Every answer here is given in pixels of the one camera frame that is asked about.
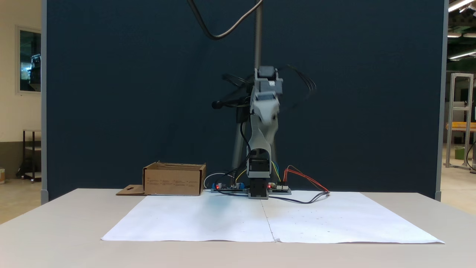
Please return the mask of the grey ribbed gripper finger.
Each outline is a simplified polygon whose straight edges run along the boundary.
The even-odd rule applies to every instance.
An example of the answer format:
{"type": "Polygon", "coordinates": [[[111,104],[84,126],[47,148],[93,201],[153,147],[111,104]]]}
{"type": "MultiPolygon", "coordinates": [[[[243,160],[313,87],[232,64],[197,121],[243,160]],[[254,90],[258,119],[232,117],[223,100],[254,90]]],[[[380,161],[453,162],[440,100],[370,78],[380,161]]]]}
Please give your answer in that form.
{"type": "Polygon", "coordinates": [[[253,109],[251,110],[251,114],[255,117],[257,122],[266,126],[277,124],[279,112],[279,106],[253,107],[253,109]]]}

